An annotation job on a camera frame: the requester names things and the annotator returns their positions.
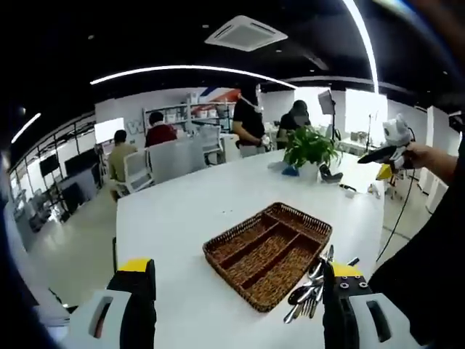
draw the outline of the white flower pot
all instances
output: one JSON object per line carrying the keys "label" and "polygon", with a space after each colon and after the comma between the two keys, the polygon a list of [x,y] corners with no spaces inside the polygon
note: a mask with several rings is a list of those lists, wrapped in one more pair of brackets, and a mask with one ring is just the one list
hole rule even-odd
{"label": "white flower pot", "polygon": [[319,168],[317,164],[311,164],[307,161],[302,167],[299,167],[299,177],[306,182],[315,183],[318,180]]}

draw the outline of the wicker basket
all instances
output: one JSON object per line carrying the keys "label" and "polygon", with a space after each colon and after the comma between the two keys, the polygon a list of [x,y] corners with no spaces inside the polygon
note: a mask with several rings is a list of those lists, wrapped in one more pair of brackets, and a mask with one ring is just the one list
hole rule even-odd
{"label": "wicker basket", "polygon": [[332,228],[274,203],[203,245],[210,265],[259,312],[272,310],[328,243]]}

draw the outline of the white table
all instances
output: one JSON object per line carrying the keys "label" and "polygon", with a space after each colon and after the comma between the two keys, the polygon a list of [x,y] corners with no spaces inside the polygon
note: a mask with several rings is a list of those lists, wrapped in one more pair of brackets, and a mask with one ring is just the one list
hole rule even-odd
{"label": "white table", "polygon": [[[275,151],[188,174],[118,201],[118,264],[130,258],[155,260],[158,322],[155,347],[323,348],[323,306],[312,321],[285,325],[291,307],[284,299],[258,313],[207,263],[202,245],[275,201],[282,201],[333,226],[335,259],[358,256],[369,278],[379,252],[384,197],[366,193],[378,164],[356,164],[344,154],[343,182],[358,188],[350,199],[338,185],[310,185],[267,168]],[[384,192],[383,183],[378,182]]]}

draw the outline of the ceiling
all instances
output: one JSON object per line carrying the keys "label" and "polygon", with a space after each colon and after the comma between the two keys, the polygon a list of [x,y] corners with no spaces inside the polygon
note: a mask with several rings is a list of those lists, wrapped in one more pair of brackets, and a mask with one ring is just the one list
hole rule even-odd
{"label": "ceiling", "polygon": [[[15,24],[1,30],[8,67],[3,80],[7,127],[3,128],[6,134],[2,138],[10,140],[25,121],[42,113],[12,151],[25,151],[47,132],[111,97],[172,87],[235,87],[251,80],[213,71],[159,71],[89,84],[94,79],[135,68],[213,65],[276,79],[348,76],[371,80],[363,42],[342,0],[269,0],[260,6],[243,0],[227,4],[186,2],[125,4],[102,9],[84,5],[46,9],[41,5],[38,9],[12,10],[10,17]],[[459,109],[461,98],[445,97],[461,93],[457,76],[443,73],[448,67],[427,39],[378,4],[369,0],[356,2],[373,43],[379,81],[410,92],[381,88],[381,93],[405,103],[428,107],[441,102],[438,106],[446,111]],[[463,13],[462,8],[456,8],[455,13]],[[203,43],[236,15],[271,25],[286,33],[288,39],[253,52]],[[347,86],[351,83],[332,85],[336,89]],[[19,105],[26,107],[25,116],[18,116]]]}

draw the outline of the ceiling light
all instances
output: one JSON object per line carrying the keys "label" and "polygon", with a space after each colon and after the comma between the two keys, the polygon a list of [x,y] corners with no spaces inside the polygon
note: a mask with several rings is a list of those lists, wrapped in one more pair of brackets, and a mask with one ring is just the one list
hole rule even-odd
{"label": "ceiling light", "polygon": [[373,47],[371,46],[370,36],[366,30],[365,22],[363,22],[362,15],[357,8],[354,0],[342,0],[347,6],[352,18],[357,25],[358,31],[362,36],[363,45],[365,46],[365,51],[368,56],[368,62],[370,63],[371,78],[373,79],[374,92],[379,93],[379,84],[378,84],[378,72],[376,71],[376,61],[375,54],[373,52]]}
{"label": "ceiling light", "polygon": [[149,68],[140,68],[140,69],[133,69],[132,71],[122,71],[121,73],[116,73],[112,74],[109,76],[106,76],[104,78],[100,78],[94,81],[90,81],[91,85],[96,85],[101,82],[111,80],[111,79],[116,79],[122,76],[126,75],[132,75],[132,74],[138,74],[138,73],[147,73],[149,71],[166,71],[170,69],[199,69],[199,70],[205,70],[205,71],[224,71],[225,73],[234,73],[234,74],[241,74],[241,75],[247,75],[247,76],[252,76],[253,78],[258,78],[258,79],[263,79],[267,81],[274,82],[276,84],[280,84],[286,87],[290,87],[292,89],[297,89],[297,86],[293,84],[288,84],[287,82],[277,80],[274,78],[270,78],[269,76],[265,75],[260,75],[260,74],[255,74],[251,73],[249,71],[239,71],[238,69],[231,69],[231,68],[221,68],[221,67],[210,67],[207,65],[162,65],[159,67],[149,67]]}
{"label": "ceiling light", "polygon": [[37,119],[40,117],[40,115],[41,115],[40,113],[37,113],[36,115],[34,115],[34,117],[33,117],[31,120],[29,120],[28,122],[26,122],[26,123],[24,124],[24,126],[21,127],[21,129],[18,131],[18,133],[13,137],[13,139],[12,139],[12,144],[13,144],[14,142],[16,142],[16,140],[20,137],[20,135],[22,135],[23,132],[24,132],[35,120],[37,120]]}

